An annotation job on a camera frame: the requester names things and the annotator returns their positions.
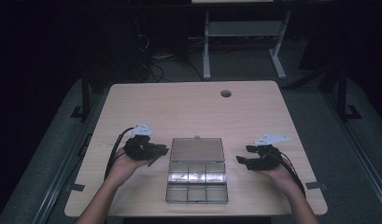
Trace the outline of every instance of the cable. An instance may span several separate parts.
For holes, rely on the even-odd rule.
[[[123,133],[121,133],[121,134],[119,135],[119,137],[118,137],[118,139],[117,139],[117,141],[116,141],[114,147],[112,148],[111,155],[109,156],[108,164],[106,165],[106,174],[104,175],[104,179],[106,179],[106,177],[108,176],[109,171],[111,170],[112,165],[113,165],[113,163],[114,163],[114,161],[115,161],[115,160],[114,160],[114,158],[115,158],[115,154],[116,154],[116,151],[118,150],[118,146],[119,146],[119,144],[120,144],[121,139],[123,138],[123,136],[124,136],[127,132],[129,132],[129,131],[132,130],[132,129],[134,129],[134,128],[128,128],[128,129],[124,130]]]
[[[306,192],[304,191],[304,185],[302,184],[302,181],[299,178],[299,176],[296,174],[295,168],[293,167],[292,162],[290,162],[290,159],[288,159],[288,157],[286,155],[284,155],[284,153],[280,152],[281,154],[283,154],[287,158],[287,160],[289,160],[289,163],[290,163],[291,167],[289,167],[283,160],[279,159],[275,155],[273,155],[273,154],[271,154],[269,152],[264,152],[264,153],[266,155],[274,158],[275,160],[279,161],[281,163],[281,165],[283,165],[284,168],[286,168],[286,170],[290,173],[290,175],[292,176],[292,178],[295,181],[295,183],[298,185],[298,187],[301,190],[301,192],[304,194],[304,196],[306,196]]]
[[[191,63],[188,63],[188,62],[184,62],[184,61],[181,61],[181,60],[170,60],[170,61],[165,61],[165,60],[162,60],[162,61],[158,61],[158,62],[155,62],[155,63],[185,63],[187,64],[188,66],[192,67],[193,70],[197,73],[197,75],[199,76],[200,80],[201,81],[205,81],[202,77],[202,75],[200,74],[200,72],[197,70],[197,68],[191,64]]]

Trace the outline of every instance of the grid compartment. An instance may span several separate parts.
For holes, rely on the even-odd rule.
[[[173,140],[166,201],[168,203],[228,202],[226,170],[220,139]]]

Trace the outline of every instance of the gray carpet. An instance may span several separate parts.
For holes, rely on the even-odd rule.
[[[283,45],[280,59],[288,75],[286,80],[276,77],[267,47],[211,55],[211,81],[274,80],[279,86],[286,86],[309,73],[298,70],[303,48],[302,41],[285,42]],[[156,63],[164,71],[166,79],[162,82],[200,81],[196,70],[199,73],[203,71],[201,54],[192,54],[189,62],[172,60]],[[159,74],[160,69],[152,69],[156,75]],[[344,124],[330,105],[335,93],[321,94],[317,85],[318,79],[297,91],[282,93],[317,180],[324,187],[322,192],[328,204],[328,213],[320,216],[319,220],[321,223],[382,223],[382,204],[361,169],[343,129],[343,125],[351,127],[382,176],[382,119],[369,105],[361,88],[349,82],[347,101],[359,109],[362,119]],[[70,176],[68,184],[74,182],[81,160],[77,154],[84,151],[83,142],[87,134],[92,133],[105,99],[106,92],[93,93],[92,113],[88,119],[81,122],[80,119],[70,118],[74,107],[81,105],[80,82],[75,83],[0,217],[0,223],[33,223],[35,216],[40,215],[38,209],[68,154],[74,156],[68,161],[64,176]],[[51,202],[54,205],[51,214],[44,216],[49,219],[47,223],[74,221],[64,214],[69,192],[65,186],[63,189],[58,200]],[[121,222],[120,218],[108,219],[108,223]],[[273,223],[292,223],[292,220],[289,216],[273,217]]]

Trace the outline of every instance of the table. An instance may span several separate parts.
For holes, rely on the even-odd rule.
[[[230,91],[230,97],[221,96]],[[167,203],[165,192],[169,155],[141,167],[118,191],[109,216],[225,217],[290,214],[286,198],[262,176],[248,171],[235,156],[246,152],[263,133],[286,134],[290,140],[274,144],[287,154],[303,181],[316,182],[289,111],[273,81],[117,84],[112,86],[80,167],[65,213],[77,217],[103,183],[106,163],[118,135],[147,123],[150,142],[171,148],[173,138],[221,138],[229,201],[226,204]],[[126,134],[121,146],[132,137]],[[307,189],[316,214],[327,212],[320,189]]]

